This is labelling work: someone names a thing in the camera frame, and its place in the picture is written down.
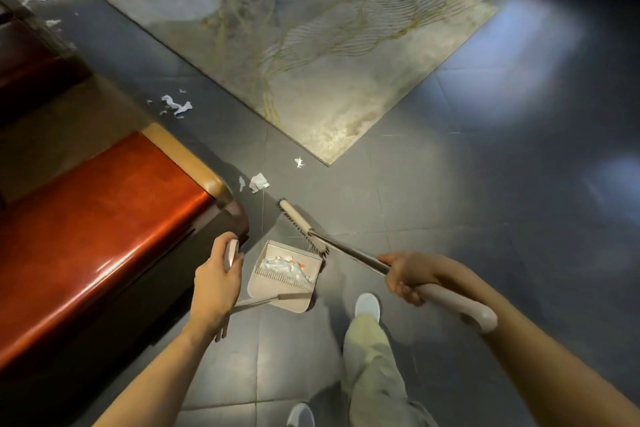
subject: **person's right shoe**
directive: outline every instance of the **person's right shoe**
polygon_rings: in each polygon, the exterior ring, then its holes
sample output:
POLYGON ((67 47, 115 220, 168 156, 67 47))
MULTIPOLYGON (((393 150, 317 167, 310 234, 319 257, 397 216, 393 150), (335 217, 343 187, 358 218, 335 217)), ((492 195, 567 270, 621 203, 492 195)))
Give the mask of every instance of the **person's right shoe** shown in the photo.
POLYGON ((360 314, 371 314, 376 322, 380 322, 380 301, 370 292, 360 294, 356 301, 356 317, 360 314))
POLYGON ((316 427, 314 413, 308 404, 300 402, 293 406, 287 419, 287 427, 316 427))

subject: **floor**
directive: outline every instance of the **floor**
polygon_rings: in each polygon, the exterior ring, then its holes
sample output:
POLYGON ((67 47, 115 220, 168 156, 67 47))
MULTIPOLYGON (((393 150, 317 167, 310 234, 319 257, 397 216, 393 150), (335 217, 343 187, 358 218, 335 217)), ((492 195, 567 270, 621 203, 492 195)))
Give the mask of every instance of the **floor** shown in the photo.
MULTIPOLYGON (((153 114, 187 91, 184 119, 158 118, 216 172, 266 239, 303 247, 285 196, 370 253, 444 253, 478 272, 640 403, 640 0, 496 0, 501 11, 364 138, 326 167, 103 0, 32 4, 98 72, 153 114), (295 158, 304 166, 296 167, 295 158), (262 172, 265 191, 239 192, 262 172)), ((435 307, 412 308, 333 253, 311 310, 234 316, 210 347, 177 425, 279 426, 310 400, 333 425, 340 343, 373 291, 411 397, 441 426, 533 425, 481 340, 435 307)), ((181 318, 80 415, 95 420, 180 331, 181 318)))

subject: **person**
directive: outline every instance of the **person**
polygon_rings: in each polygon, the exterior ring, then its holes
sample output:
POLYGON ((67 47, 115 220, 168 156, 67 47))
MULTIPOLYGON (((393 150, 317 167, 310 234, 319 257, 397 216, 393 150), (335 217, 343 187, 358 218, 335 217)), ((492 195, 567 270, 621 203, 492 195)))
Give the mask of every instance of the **person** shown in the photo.
MULTIPOLYGON (((227 272, 225 233, 196 270, 191 315, 182 332, 114 400, 96 427, 162 427, 174 424, 200 360, 240 293, 244 255, 227 272)), ((407 302, 423 303, 413 286, 434 283, 491 307, 498 327, 482 336, 540 426, 638 426, 640 409, 546 335, 508 300, 460 262, 417 252, 378 257, 390 265, 389 289, 407 302)), ((417 402, 407 398, 391 347, 380 328, 380 304, 362 294, 344 340, 342 388, 353 427, 436 426, 417 402)), ((288 425, 313 425, 308 405, 293 407, 288 425)))

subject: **pants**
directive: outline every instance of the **pants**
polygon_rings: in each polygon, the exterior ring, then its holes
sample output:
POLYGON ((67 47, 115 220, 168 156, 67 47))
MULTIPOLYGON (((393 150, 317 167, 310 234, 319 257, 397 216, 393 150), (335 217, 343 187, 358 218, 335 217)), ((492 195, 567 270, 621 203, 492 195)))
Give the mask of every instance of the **pants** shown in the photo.
POLYGON ((373 316, 353 319, 343 356, 351 427, 438 427, 425 407, 407 398, 391 345, 373 316))

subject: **forearm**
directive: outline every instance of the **forearm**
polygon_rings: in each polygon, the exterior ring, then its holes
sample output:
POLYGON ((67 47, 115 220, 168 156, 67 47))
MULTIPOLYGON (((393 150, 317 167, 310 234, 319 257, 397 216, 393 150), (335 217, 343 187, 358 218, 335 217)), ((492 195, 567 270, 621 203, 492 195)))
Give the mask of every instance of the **forearm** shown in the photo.
POLYGON ((205 328, 187 324, 145 370, 116 398, 95 427, 172 426, 212 341, 205 328))
POLYGON ((460 269, 449 279, 460 293, 497 314, 497 329, 482 338, 539 425, 640 425, 640 410, 633 403, 477 275, 460 269))

